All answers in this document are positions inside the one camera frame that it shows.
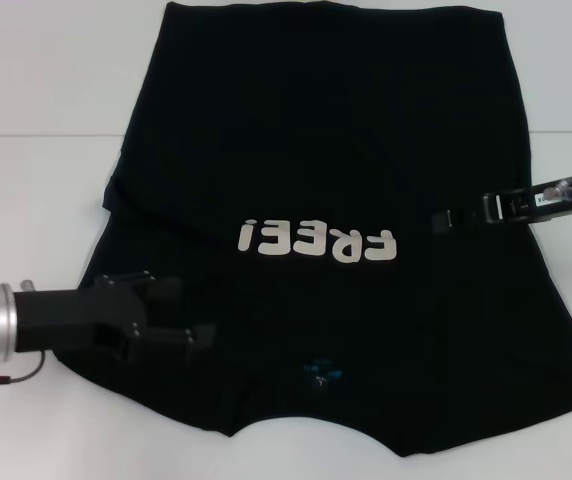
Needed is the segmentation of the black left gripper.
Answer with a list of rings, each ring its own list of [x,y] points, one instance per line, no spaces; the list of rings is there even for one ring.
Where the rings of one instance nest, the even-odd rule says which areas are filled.
[[[144,270],[103,274],[89,287],[14,294],[17,315],[15,351],[100,350],[131,362],[144,341],[181,346],[186,351],[212,347],[216,326],[147,328],[144,301],[180,300],[183,283]]]

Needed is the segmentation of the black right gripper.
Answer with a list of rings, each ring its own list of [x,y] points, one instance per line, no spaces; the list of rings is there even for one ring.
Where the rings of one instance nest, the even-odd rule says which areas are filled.
[[[480,206],[457,206],[431,217],[434,235],[472,232],[485,225],[533,224],[572,215],[572,177],[487,193]]]

